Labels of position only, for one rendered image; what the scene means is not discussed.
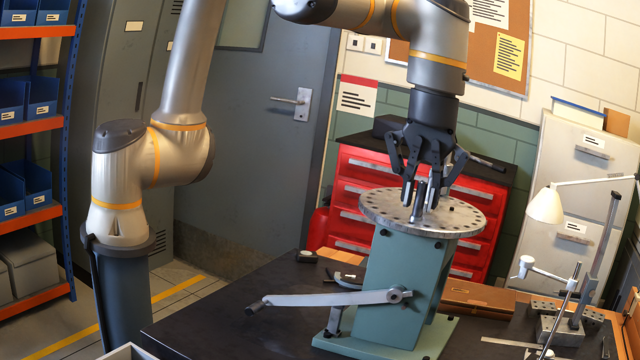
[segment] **red tool chest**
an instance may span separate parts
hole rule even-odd
[[[416,179],[427,178],[429,165],[420,164]],[[391,171],[387,154],[361,147],[340,144],[333,193],[329,208],[326,246],[367,255],[375,223],[358,209],[361,193],[372,188],[402,186],[401,178]],[[480,209],[487,218],[483,232],[460,239],[451,266],[450,277],[483,283],[487,277],[495,245],[498,241],[510,187],[460,174],[451,186],[450,195]]]

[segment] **blue storage bin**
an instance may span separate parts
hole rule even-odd
[[[26,211],[51,204],[51,171],[28,160],[16,160],[0,165],[24,183],[24,209]]]
[[[0,79],[0,126],[24,120],[25,89],[23,82]]]
[[[67,25],[71,0],[40,0],[36,25]]]
[[[58,107],[58,84],[60,79],[46,76],[16,76],[7,78],[26,84],[24,93],[24,120],[51,117]]]
[[[0,26],[34,26],[38,0],[2,0]]]
[[[24,215],[24,181],[0,168],[0,222]]]

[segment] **brown wooden box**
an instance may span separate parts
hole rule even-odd
[[[604,124],[602,129],[608,133],[626,138],[629,135],[629,122],[631,115],[604,108]]]
[[[516,310],[516,291],[448,278],[438,310],[511,321]]]

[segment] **yellow ring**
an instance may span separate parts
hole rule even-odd
[[[173,124],[165,124],[164,122],[157,122],[154,119],[151,119],[151,125],[157,127],[158,129],[163,130],[172,130],[172,131],[196,131],[200,129],[204,129],[207,127],[207,123],[203,122],[202,124],[196,125],[173,125]]]
[[[371,6],[369,7],[369,14],[367,15],[367,18],[364,19],[364,21],[360,25],[356,26],[353,29],[349,29],[349,30],[354,31],[354,30],[360,29],[361,27],[365,26],[369,22],[369,20],[371,20],[371,17],[373,17],[373,11],[375,9],[376,9],[376,0],[371,0]]]
[[[156,136],[156,131],[153,127],[148,127],[149,134],[151,134],[151,139],[154,141],[154,155],[155,155],[155,163],[154,163],[154,178],[151,180],[150,189],[156,185],[156,181],[158,180],[158,175],[160,174],[160,143],[158,143],[158,137]]]
[[[394,26],[394,31],[396,32],[398,37],[404,41],[407,41],[407,39],[405,39],[404,36],[400,34],[400,29],[398,28],[398,24],[396,21],[396,11],[398,10],[398,3],[400,3],[400,0],[394,0],[394,3],[391,5],[391,25]]]
[[[93,195],[91,195],[91,201],[93,201],[98,206],[102,206],[103,208],[112,210],[129,210],[142,205],[142,199],[136,202],[130,202],[128,204],[110,204],[108,202],[97,200],[95,197],[93,197]]]
[[[465,63],[465,62],[462,62],[462,61],[459,61],[459,60],[454,60],[452,58],[445,58],[444,56],[440,56],[440,55],[424,53],[424,52],[418,51],[418,50],[409,49],[409,56],[413,56],[414,58],[431,60],[431,61],[435,61],[437,63],[443,63],[443,64],[446,64],[446,65],[459,67],[459,68],[465,69],[465,70],[467,69],[467,63]]]

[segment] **drawer handle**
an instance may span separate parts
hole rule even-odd
[[[566,234],[566,233],[561,233],[560,231],[558,231],[556,233],[556,236],[560,239],[565,239],[565,240],[569,240],[569,241],[573,241],[574,243],[581,243],[581,244],[585,244],[585,245],[591,245],[591,240],[589,239],[585,239],[585,238],[581,238],[580,236],[575,236],[575,235],[570,235],[570,234]]]
[[[462,187],[462,186],[456,185],[456,184],[451,185],[451,190],[455,190],[455,191],[461,192],[461,193],[467,193],[469,195],[481,197],[483,199],[493,200],[493,194],[492,193],[480,192],[478,190],[465,188],[465,187]]]
[[[465,240],[458,240],[458,246],[462,246],[462,247],[467,247],[469,249],[474,249],[474,250],[478,250],[480,251],[480,249],[482,248],[482,246],[469,242],[469,241],[465,241]]]
[[[603,158],[604,160],[611,159],[611,156],[609,156],[607,154],[604,154],[604,153],[602,153],[600,151],[591,150],[588,147],[576,145],[575,149],[578,150],[578,151],[586,152],[589,155],[598,156],[599,158]]]
[[[352,192],[352,193],[365,193],[367,189],[357,188],[351,185],[344,185],[344,191]]]
[[[341,247],[343,249],[349,249],[349,250],[361,252],[362,254],[370,254],[371,253],[371,248],[369,248],[369,247],[350,244],[350,243],[346,243],[346,242],[340,241],[340,240],[336,240],[335,241],[335,246]]]
[[[397,175],[393,170],[391,170],[390,167],[384,167],[378,164],[374,164],[374,163],[369,163],[368,161],[362,161],[362,160],[358,160],[358,159],[354,159],[354,158],[349,158],[349,164],[352,165],[356,165],[359,167],[365,167],[365,168],[369,168],[372,170],[377,170],[377,171],[381,171],[387,174],[393,174],[393,175]],[[420,176],[420,175],[416,175],[415,179],[418,181],[424,181],[424,182],[428,182],[429,178],[426,176]]]
[[[367,224],[372,224],[372,225],[376,225],[376,222],[371,220],[370,218],[364,217],[362,215],[356,215],[354,213],[350,213],[348,211],[341,211],[340,212],[340,216],[343,218],[350,218],[352,220],[356,220],[359,222],[366,222]]]
[[[451,271],[449,271],[449,273],[451,275],[466,277],[467,279],[471,279],[474,276],[474,273],[472,273],[472,272],[463,271],[463,270],[457,270],[457,269],[454,269],[454,268],[451,268]]]

